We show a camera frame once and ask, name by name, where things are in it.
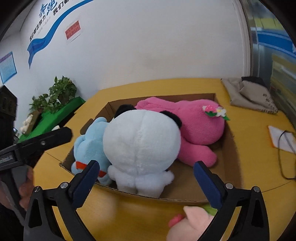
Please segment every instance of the yellow table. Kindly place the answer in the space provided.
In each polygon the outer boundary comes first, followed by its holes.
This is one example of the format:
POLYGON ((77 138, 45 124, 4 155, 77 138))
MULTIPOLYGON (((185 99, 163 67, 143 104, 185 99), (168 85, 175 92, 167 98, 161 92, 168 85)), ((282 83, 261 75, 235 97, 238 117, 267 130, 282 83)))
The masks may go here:
MULTIPOLYGON (((271 115, 249 109, 230 106, 228 93, 219 79, 154 80, 104 89, 80 107, 66 126, 72 129, 70 143, 48 150, 35 168, 36 184, 44 189, 55 188, 73 176, 59 167, 80 135, 81 127, 94 118, 107 102, 143 96, 216 93, 219 103, 227 109, 228 122, 233 133, 240 158, 243 187, 259 186, 264 192, 271 240, 276 240, 296 211, 295 182, 280 174, 277 149, 271 146, 268 125, 293 131, 286 116, 279 112, 271 115)), ((281 152, 286 176, 294 176, 295 157, 281 152)), ((182 206, 151 201, 138 201, 111 194, 94 187, 78 210, 87 228, 97 240, 165 240, 167 223, 182 206)), ((69 234, 58 218, 67 240, 69 234)))

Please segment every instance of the beige bag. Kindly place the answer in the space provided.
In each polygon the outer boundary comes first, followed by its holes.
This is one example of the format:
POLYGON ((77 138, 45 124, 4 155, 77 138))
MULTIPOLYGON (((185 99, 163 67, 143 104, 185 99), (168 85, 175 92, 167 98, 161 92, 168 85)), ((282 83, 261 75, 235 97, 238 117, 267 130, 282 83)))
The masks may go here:
POLYGON ((231 105, 273 114, 278 112, 268 89, 264 86, 242 81, 241 78, 221 79, 221 81, 228 91, 231 105))

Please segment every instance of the pink pig plush toy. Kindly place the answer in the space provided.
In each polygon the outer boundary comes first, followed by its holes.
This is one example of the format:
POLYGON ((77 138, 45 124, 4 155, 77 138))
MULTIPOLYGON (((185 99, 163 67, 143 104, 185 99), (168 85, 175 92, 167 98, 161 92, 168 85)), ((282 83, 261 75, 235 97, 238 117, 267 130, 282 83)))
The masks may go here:
POLYGON ((193 166, 197 161, 203 161, 207 167, 215 164, 217 156, 206 145, 218 141, 224 131, 226 110, 212 100, 200 99, 170 102, 156 97, 141 100, 136 109, 163 111, 167 110, 177 115, 182 121, 181 149, 178 159, 193 166))
POLYGON ((166 241, 197 241, 214 218, 201 207, 183 209, 186 217, 179 214, 170 220, 166 241))

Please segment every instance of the light blue plush toy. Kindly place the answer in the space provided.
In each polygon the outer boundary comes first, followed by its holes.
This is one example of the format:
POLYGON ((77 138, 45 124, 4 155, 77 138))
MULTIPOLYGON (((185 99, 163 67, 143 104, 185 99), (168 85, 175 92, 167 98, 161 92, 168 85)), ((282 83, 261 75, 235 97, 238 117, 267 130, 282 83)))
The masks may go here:
POLYGON ((78 137, 74 143, 75 162, 71 166, 73 174, 83 171, 91 160, 96 160, 100 164, 98 181, 102 185, 111 184, 111 179, 107 173, 111 165, 103 151, 103 134, 109 123, 104 117, 99 117, 88 127, 85 135, 78 137))

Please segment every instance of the flower decoration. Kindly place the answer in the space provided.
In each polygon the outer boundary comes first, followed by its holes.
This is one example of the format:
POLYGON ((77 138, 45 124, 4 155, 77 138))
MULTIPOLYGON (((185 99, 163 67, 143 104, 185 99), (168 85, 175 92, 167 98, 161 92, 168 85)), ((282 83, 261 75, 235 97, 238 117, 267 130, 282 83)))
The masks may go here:
POLYGON ((226 109, 224 109, 222 106, 219 106, 218 108, 216 108, 212 105, 207 105, 207 106, 203 106, 202 109, 209 117, 221 116, 226 121, 230 120, 226 115, 226 109))

